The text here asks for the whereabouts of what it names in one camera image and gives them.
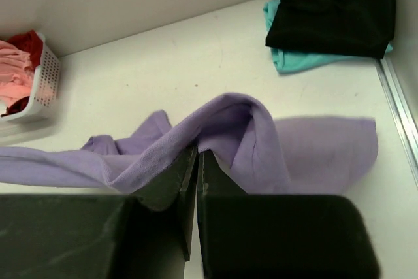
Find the purple t shirt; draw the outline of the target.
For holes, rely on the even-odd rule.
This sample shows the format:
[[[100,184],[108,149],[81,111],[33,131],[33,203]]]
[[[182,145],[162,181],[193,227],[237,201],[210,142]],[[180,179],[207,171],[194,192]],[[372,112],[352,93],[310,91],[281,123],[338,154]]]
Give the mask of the purple t shirt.
[[[56,152],[4,146],[1,181],[128,194],[182,158],[209,156],[244,193],[336,195],[372,169],[378,150],[372,118],[275,119],[255,98],[224,93],[176,125],[158,110],[125,138],[97,135],[79,149]]]

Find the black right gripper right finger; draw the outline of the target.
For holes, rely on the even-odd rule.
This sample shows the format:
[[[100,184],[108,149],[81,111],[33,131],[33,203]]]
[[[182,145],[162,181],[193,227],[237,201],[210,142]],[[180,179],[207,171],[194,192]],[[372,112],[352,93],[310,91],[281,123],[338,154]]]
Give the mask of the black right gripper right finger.
[[[379,278],[363,218],[337,195],[250,195],[214,154],[199,156],[205,278]]]

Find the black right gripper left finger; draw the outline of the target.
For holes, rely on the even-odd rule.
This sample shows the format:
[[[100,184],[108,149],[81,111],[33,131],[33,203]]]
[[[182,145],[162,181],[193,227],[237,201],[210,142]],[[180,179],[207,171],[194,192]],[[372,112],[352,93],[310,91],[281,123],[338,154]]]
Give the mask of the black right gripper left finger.
[[[198,153],[130,195],[1,190],[2,278],[182,278]]]

